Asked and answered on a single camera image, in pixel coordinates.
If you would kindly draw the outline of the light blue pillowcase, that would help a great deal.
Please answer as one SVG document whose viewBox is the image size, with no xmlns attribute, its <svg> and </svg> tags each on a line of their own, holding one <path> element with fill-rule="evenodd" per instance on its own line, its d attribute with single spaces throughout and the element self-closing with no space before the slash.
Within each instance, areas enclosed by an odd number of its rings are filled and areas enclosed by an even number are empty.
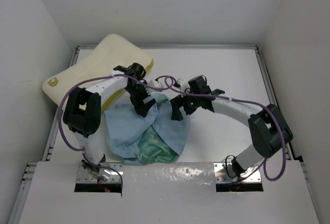
<svg viewBox="0 0 330 224">
<path fill-rule="evenodd" d="M 165 94 L 154 93 L 155 104 L 147 116 L 137 114 L 132 105 L 117 105 L 105 111 L 110 151 L 128 165 L 173 163 L 188 140 L 191 120 L 183 109 L 183 120 L 172 120 L 172 107 Z"/>
</svg>

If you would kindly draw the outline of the cream memory foam pillow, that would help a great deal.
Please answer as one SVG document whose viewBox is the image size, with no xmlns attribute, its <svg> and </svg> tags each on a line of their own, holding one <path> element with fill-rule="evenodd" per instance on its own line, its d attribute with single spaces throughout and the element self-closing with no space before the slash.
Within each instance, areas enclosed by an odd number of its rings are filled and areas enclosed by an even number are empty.
<svg viewBox="0 0 330 224">
<path fill-rule="evenodd" d="M 42 91 L 56 105 L 74 85 L 88 79 L 111 74 L 116 66 L 128 67 L 141 64 L 148 72 L 154 65 L 152 57 L 125 38 L 110 34 L 85 58 L 72 67 L 45 80 Z"/>
</svg>

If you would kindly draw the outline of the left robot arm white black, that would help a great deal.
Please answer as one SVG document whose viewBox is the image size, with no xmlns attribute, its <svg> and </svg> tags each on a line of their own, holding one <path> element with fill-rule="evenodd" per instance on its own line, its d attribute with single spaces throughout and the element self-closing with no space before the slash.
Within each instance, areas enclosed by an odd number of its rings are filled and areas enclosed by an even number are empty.
<svg viewBox="0 0 330 224">
<path fill-rule="evenodd" d="M 81 83 L 73 86 L 62 99 L 60 106 L 64 113 L 58 118 L 60 125 L 66 124 L 75 135 L 82 152 L 83 166 L 96 176 L 102 169 L 108 169 L 100 143 L 92 137 L 101 124 L 102 105 L 115 93 L 126 90 L 135 112 L 146 117 L 156 104 L 144 81 L 145 68 L 139 63 L 128 67 L 116 66 L 108 76 L 96 77 L 94 85 L 83 88 Z"/>
</svg>

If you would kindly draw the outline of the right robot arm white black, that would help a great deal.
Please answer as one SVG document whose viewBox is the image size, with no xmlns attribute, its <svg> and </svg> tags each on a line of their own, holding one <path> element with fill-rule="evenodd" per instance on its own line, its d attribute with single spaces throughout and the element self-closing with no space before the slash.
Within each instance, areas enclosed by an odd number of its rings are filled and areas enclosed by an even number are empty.
<svg viewBox="0 0 330 224">
<path fill-rule="evenodd" d="M 234 156 L 226 166 L 229 178 L 242 180 L 242 174 L 259 162 L 265 163 L 279 150 L 285 152 L 286 144 L 293 134 L 281 111 L 274 104 L 260 103 L 231 98 L 224 90 L 212 90 L 205 76 L 200 75 L 189 81 L 173 80 L 167 83 L 178 95 L 171 99 L 171 119 L 183 120 L 198 108 L 230 117 L 250 130 L 252 143 L 240 154 Z"/>
</svg>

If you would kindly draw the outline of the white front cover board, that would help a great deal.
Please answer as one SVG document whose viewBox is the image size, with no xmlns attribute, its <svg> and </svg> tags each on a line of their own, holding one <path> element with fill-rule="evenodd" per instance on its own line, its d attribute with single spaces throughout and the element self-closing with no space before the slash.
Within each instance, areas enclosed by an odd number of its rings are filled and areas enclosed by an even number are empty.
<svg viewBox="0 0 330 224">
<path fill-rule="evenodd" d="M 209 163 L 126 166 L 123 192 L 77 193 L 78 164 L 37 164 L 20 223 L 317 223 L 298 162 L 261 192 L 218 193 Z"/>
</svg>

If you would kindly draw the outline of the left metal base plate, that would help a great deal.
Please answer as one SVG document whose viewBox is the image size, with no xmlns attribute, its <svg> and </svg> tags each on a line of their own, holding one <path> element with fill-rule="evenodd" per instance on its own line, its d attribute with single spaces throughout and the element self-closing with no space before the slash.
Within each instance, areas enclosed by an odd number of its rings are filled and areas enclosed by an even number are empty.
<svg viewBox="0 0 330 224">
<path fill-rule="evenodd" d="M 96 168 L 85 162 L 80 162 L 76 183 L 91 184 L 98 181 L 103 184 L 121 184 L 121 176 L 123 176 L 122 164 L 105 163 L 106 168 Z"/>
</svg>

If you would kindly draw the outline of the metal base plate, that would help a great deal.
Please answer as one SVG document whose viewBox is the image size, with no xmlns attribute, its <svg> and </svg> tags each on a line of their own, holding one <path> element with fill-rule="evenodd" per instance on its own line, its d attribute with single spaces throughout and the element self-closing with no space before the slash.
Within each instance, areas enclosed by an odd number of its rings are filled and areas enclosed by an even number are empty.
<svg viewBox="0 0 330 224">
<path fill-rule="evenodd" d="M 122 164 L 105 163 L 106 168 L 96 168 L 85 162 L 80 162 L 76 183 L 91 184 L 98 181 L 103 184 L 121 184 L 121 176 L 123 176 Z"/>
<path fill-rule="evenodd" d="M 241 180 L 241 183 L 247 184 L 261 184 L 261 174 L 259 164 L 255 164 L 249 167 L 245 172 L 241 173 L 240 176 L 236 176 L 232 170 L 231 162 L 216 162 L 213 164 L 214 176 L 216 183 L 218 184 L 229 184 L 235 183 L 237 180 Z"/>
</svg>

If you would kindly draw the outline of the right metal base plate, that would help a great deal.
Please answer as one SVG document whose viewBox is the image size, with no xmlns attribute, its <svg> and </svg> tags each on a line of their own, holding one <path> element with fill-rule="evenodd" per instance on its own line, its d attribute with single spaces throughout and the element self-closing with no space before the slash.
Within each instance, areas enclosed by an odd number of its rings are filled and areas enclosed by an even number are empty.
<svg viewBox="0 0 330 224">
<path fill-rule="evenodd" d="M 218 184 L 229 184 L 235 183 L 237 180 L 241 180 L 241 183 L 247 184 L 261 184 L 261 174 L 259 164 L 255 164 L 249 167 L 245 172 L 241 173 L 240 176 L 236 176 L 232 170 L 231 162 L 216 162 L 213 164 L 214 176 L 216 183 Z"/>
</svg>

